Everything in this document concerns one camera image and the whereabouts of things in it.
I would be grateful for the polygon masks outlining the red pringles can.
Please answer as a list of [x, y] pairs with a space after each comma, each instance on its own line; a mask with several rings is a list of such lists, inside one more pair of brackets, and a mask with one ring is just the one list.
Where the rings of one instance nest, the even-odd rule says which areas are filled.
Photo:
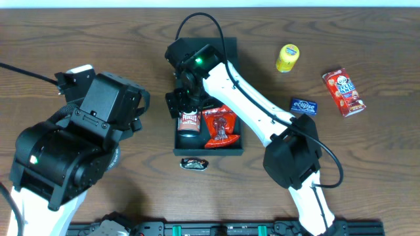
[[177, 132], [181, 136], [195, 137], [200, 134], [201, 113], [192, 111], [190, 113], [182, 112], [178, 118]]

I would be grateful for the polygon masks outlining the red hacks candy bag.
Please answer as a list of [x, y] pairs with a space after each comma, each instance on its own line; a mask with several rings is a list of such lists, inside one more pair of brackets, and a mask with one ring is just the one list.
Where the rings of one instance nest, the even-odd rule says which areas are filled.
[[228, 106], [205, 110], [203, 117], [211, 136], [205, 149], [230, 146], [239, 140], [240, 135], [234, 134], [237, 115]]

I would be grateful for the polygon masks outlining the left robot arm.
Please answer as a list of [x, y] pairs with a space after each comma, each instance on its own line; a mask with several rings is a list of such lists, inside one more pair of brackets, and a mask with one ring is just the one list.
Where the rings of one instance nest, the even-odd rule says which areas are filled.
[[150, 94], [108, 72], [57, 73], [66, 105], [26, 128], [10, 168], [9, 233], [64, 235], [88, 189], [119, 158], [119, 143], [141, 128]]

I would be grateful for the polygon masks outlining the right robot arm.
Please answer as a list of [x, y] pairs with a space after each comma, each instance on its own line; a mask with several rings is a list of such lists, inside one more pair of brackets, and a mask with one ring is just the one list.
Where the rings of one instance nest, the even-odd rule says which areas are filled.
[[323, 144], [315, 122], [267, 100], [213, 45], [197, 47], [192, 40], [180, 38], [167, 47], [165, 59], [174, 67], [177, 80], [177, 88], [165, 96], [171, 117], [195, 113], [206, 103], [226, 105], [263, 144], [263, 167], [289, 190], [304, 229], [312, 235], [330, 233], [335, 216], [320, 184]]

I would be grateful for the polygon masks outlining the small black candy wrapper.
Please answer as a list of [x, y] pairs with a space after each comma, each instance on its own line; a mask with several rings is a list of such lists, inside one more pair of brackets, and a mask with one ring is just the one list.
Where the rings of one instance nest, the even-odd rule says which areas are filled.
[[184, 158], [181, 159], [180, 167], [185, 170], [204, 171], [209, 166], [209, 162], [205, 159]]

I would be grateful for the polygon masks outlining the blue eclipse mint tin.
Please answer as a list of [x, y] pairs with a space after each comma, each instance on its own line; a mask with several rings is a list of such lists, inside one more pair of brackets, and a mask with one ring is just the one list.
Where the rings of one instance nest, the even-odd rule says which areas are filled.
[[290, 111], [307, 115], [316, 115], [318, 112], [318, 105], [317, 103], [308, 100], [293, 98], [291, 100]]

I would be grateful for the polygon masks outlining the red panda biscuit box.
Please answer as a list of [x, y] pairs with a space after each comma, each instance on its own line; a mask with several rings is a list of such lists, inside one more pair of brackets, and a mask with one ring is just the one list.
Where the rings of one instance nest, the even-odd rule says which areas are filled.
[[345, 68], [325, 73], [322, 79], [343, 117], [366, 108]]

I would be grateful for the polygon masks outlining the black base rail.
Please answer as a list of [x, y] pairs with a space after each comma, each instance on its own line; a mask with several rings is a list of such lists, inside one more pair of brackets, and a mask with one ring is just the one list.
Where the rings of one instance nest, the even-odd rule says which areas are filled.
[[132, 235], [132, 236], [296, 236], [310, 235], [297, 220], [274, 222], [162, 222], [135, 224], [113, 212], [101, 220], [70, 224], [66, 235]]

